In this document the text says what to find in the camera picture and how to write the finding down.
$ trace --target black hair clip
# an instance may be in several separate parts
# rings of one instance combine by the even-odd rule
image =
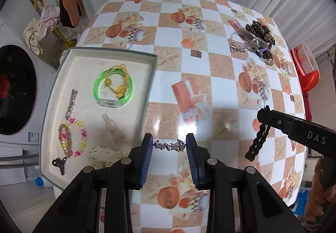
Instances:
[[[58,167],[61,170],[62,175],[64,175],[65,161],[67,161],[67,157],[64,157],[63,159],[57,157],[51,162],[53,166]]]

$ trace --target silver jewelry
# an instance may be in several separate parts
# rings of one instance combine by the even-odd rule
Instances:
[[[71,116],[71,113],[72,113],[72,110],[73,110],[73,106],[75,104],[75,98],[76,98],[77,94],[78,94],[78,91],[75,90],[75,89],[72,89],[71,97],[70,97],[70,101],[69,101],[69,106],[68,106],[67,112],[65,113],[65,118],[67,120]]]
[[[170,145],[168,143],[160,143],[158,140],[154,142],[153,144],[155,149],[160,149],[163,151],[163,149],[167,149],[168,151],[175,150],[177,152],[183,152],[185,148],[185,144],[182,140],[177,139],[176,143],[171,143]]]

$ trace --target white tray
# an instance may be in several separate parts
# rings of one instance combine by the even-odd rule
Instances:
[[[126,65],[133,80],[132,97],[120,108],[100,106],[93,97],[94,82],[100,73],[121,63]],[[88,159],[90,149],[96,146],[108,147],[112,139],[105,127],[103,114],[113,119],[124,132],[124,143],[130,148],[140,144],[156,63],[157,56],[149,53],[106,48],[70,48],[57,73],[44,117],[40,147],[42,175],[58,188],[65,189],[83,167],[91,165],[92,162]],[[118,76],[111,76],[114,88],[118,85],[115,84]],[[62,176],[60,169],[51,162],[65,156],[58,139],[58,128],[66,122],[64,116],[73,88],[78,90],[78,94],[71,117],[80,120],[86,128],[87,144],[82,155],[67,159],[65,175]],[[75,124],[70,126],[70,130],[72,150],[77,151],[81,142],[80,130]]]

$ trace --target white bottle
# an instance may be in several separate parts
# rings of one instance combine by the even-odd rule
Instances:
[[[35,184],[37,186],[43,186],[43,187],[46,187],[46,188],[52,188],[53,187],[53,184],[51,184],[50,182],[48,182],[43,176],[40,176],[38,178],[35,179]]]

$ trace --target table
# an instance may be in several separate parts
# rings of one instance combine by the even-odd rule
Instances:
[[[243,41],[229,20],[243,27],[265,22],[276,41],[276,63],[268,66],[251,52],[232,53],[230,43]],[[122,31],[116,32],[112,26],[119,24]],[[259,129],[259,108],[305,118],[296,70],[272,18],[226,0],[105,0],[77,46],[156,54],[144,132],[161,142],[184,140],[192,132],[212,157],[240,169],[255,166],[287,205],[294,203],[303,145],[271,128],[255,161],[244,158]],[[134,232],[205,232],[207,198],[207,192],[194,190],[185,152],[153,150],[147,182],[132,193]],[[234,198],[237,209],[236,193]],[[238,211],[235,217],[239,230]]]

